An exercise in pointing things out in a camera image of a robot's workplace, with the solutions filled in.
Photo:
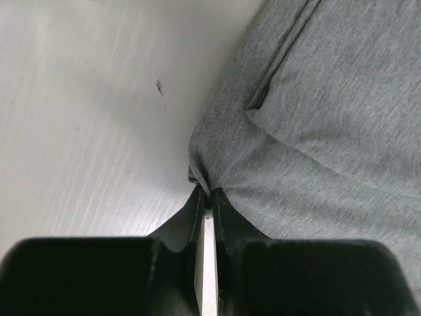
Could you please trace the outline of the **grey t shirt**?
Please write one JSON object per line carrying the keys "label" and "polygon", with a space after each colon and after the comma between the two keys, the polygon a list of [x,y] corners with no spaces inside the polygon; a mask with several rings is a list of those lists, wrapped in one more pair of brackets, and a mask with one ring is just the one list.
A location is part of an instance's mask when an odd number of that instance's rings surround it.
{"label": "grey t shirt", "polygon": [[268,1],[188,147],[273,238],[385,244],[420,297],[420,2]]}

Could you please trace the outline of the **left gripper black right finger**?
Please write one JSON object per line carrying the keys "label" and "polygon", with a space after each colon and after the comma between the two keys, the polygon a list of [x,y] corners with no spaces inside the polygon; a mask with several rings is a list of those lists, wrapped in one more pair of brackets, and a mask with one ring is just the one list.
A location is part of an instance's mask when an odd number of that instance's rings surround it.
{"label": "left gripper black right finger", "polygon": [[210,196],[219,315],[419,315],[395,256],[371,240],[274,240]]}

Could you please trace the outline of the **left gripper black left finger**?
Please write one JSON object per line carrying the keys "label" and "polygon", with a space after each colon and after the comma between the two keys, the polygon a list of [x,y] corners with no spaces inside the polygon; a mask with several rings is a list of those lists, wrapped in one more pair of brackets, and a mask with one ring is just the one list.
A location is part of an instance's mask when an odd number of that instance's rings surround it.
{"label": "left gripper black left finger", "polygon": [[199,315],[204,193],[144,237],[28,238],[1,262],[2,315]]}

